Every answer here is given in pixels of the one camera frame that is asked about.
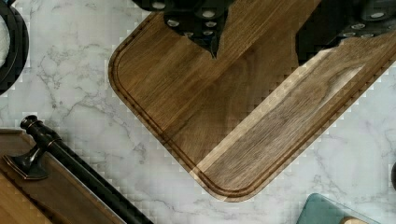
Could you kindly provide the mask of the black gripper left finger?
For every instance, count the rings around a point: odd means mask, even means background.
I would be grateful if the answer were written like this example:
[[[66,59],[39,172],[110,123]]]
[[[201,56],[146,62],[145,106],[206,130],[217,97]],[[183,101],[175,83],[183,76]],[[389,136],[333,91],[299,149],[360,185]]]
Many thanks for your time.
[[[164,24],[217,58],[219,41],[234,0],[132,0],[150,12],[162,12]]]

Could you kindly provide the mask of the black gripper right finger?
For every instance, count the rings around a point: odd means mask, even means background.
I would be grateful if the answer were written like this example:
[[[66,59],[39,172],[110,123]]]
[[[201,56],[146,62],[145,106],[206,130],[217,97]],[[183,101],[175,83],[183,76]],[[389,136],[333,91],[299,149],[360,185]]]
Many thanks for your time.
[[[346,38],[370,38],[394,31],[395,14],[396,0],[321,0],[296,34],[298,64]]]

